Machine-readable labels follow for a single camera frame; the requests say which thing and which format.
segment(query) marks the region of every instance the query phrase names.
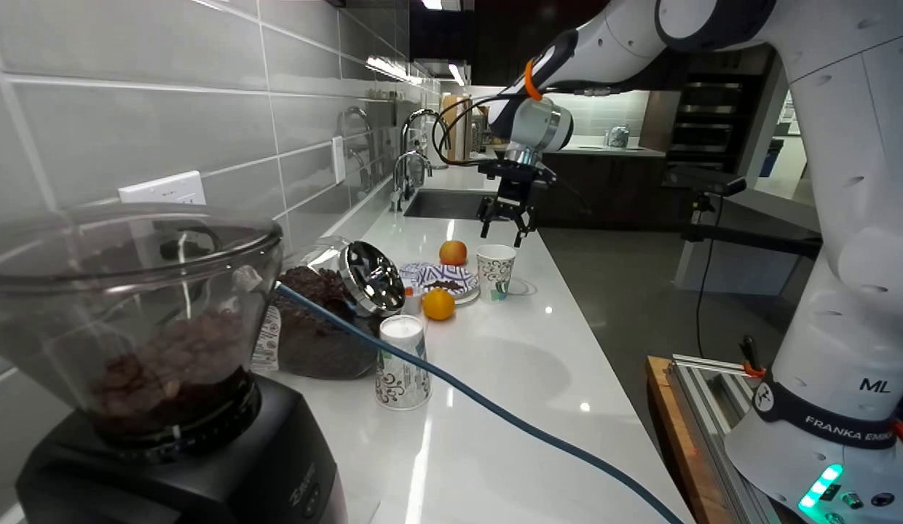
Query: kitchen sink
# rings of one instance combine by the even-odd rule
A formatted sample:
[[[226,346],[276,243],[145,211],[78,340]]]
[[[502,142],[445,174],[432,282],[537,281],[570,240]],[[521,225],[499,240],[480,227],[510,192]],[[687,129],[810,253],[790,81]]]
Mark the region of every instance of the kitchen sink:
[[[420,192],[404,217],[423,217],[423,219],[475,219],[480,221],[484,208],[491,196],[490,192],[439,192],[424,189]]]

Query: lid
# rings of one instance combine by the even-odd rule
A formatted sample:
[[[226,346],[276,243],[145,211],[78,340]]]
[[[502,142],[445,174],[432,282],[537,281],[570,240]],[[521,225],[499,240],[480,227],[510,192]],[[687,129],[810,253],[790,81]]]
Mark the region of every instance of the lid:
[[[279,227],[247,212],[114,205],[0,227],[0,291],[71,291],[194,276],[276,247]]]
[[[395,266],[368,243],[350,243],[341,250],[341,281],[368,315],[395,313],[404,304]]]

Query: paper cup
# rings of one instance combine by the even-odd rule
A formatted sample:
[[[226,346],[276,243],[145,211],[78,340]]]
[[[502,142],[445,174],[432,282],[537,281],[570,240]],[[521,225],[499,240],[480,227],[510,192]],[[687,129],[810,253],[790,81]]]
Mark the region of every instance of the paper cup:
[[[512,276],[512,266],[516,266],[516,247],[480,244],[477,247],[480,298],[506,299],[525,294],[526,282]]]
[[[424,321],[417,315],[394,315],[382,321],[382,340],[424,359]],[[427,372],[398,362],[395,356],[376,352],[372,368],[376,396],[385,406],[420,406],[427,398]]]

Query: blender base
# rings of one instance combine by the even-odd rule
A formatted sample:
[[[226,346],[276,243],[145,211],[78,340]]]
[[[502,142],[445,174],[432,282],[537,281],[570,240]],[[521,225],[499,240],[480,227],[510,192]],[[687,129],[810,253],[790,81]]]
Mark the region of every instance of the blender base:
[[[17,497],[44,522],[289,522],[341,524],[334,457],[301,393],[253,377],[263,409],[234,442],[170,467],[117,461],[92,426],[66,416],[25,461]]]

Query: orange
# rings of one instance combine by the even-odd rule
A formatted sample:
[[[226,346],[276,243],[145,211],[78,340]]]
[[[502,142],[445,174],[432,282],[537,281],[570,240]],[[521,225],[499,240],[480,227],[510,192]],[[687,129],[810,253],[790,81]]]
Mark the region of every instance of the orange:
[[[448,289],[427,289],[420,305],[423,305],[423,315],[433,324],[445,324],[455,318],[455,298]]]
[[[443,243],[439,263],[443,266],[465,266],[468,263],[468,247],[462,243]]]

